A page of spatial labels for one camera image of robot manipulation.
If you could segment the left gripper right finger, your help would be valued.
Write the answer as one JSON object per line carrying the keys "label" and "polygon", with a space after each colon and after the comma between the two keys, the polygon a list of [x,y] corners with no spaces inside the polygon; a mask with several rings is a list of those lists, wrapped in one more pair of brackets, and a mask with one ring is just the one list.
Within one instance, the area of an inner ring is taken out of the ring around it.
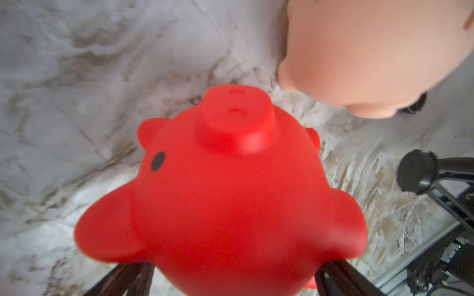
{"label": "left gripper right finger", "polygon": [[315,274],[320,296],[384,296],[347,261],[330,261]]}

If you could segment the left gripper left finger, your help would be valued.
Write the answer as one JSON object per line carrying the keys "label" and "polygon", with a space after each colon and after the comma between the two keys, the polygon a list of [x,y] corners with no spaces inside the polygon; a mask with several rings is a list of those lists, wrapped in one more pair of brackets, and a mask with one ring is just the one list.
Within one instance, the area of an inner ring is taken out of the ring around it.
{"label": "left gripper left finger", "polygon": [[84,296],[149,296],[154,269],[150,263],[119,264]]}

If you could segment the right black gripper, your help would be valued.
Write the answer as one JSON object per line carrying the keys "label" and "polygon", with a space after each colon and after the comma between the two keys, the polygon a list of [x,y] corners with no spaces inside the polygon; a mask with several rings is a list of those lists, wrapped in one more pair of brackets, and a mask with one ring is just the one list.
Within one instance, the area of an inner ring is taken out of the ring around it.
{"label": "right black gripper", "polygon": [[[460,181],[470,186],[458,196],[440,181]],[[471,233],[474,232],[474,159],[454,157],[439,159],[433,152],[413,150],[397,168],[397,184],[403,192],[426,194],[452,215]]]}

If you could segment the red piggy bank back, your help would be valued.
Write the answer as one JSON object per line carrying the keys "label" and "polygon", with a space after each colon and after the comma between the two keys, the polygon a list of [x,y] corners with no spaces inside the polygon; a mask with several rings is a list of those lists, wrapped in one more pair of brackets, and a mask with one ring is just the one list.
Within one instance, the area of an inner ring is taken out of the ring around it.
{"label": "red piggy bank back", "polygon": [[189,296],[294,296],[323,264],[364,253],[364,214],[329,185],[318,133],[265,91],[213,87],[137,137],[137,177],[76,225],[87,256],[150,262]]}

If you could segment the pink piggy bank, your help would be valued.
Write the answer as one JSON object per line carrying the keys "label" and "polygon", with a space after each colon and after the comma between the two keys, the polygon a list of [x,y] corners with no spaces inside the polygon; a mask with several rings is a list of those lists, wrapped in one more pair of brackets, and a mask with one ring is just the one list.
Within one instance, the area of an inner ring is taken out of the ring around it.
{"label": "pink piggy bank", "polygon": [[362,118],[390,118],[474,49],[472,1],[290,1],[278,82]]}

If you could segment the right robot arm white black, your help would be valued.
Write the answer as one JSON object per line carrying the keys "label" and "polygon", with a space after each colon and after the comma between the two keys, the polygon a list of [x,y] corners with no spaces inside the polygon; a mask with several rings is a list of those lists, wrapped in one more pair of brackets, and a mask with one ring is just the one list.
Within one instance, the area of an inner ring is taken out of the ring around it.
{"label": "right robot arm white black", "polygon": [[439,159],[416,149],[400,161],[397,183],[404,192],[431,197],[459,222],[407,265],[411,294],[430,296],[447,290],[470,295],[456,285],[474,284],[474,160]]}

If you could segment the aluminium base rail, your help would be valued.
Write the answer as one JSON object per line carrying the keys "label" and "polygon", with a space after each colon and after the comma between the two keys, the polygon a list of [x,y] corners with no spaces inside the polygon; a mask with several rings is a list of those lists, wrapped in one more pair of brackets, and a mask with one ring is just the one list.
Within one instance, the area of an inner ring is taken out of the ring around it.
{"label": "aluminium base rail", "polygon": [[472,296],[474,233],[455,223],[373,280],[386,296]]}

